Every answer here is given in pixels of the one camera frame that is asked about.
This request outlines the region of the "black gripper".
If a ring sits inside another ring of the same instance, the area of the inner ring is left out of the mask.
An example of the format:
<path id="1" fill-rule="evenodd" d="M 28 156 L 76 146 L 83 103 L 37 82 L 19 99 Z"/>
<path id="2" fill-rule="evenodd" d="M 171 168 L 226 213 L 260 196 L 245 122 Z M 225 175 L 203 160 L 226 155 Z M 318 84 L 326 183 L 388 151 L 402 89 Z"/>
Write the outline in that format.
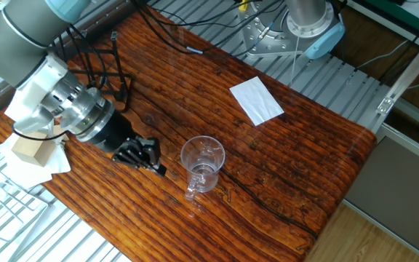
<path id="1" fill-rule="evenodd" d="M 131 122 L 120 112 L 114 111 L 106 121 L 95 125 L 99 132 L 92 137 L 92 144 L 105 153 L 113 154 L 112 160 L 136 169 L 143 168 L 164 177 L 167 168 L 161 163 L 161 148 L 157 138 L 136 138 Z"/>

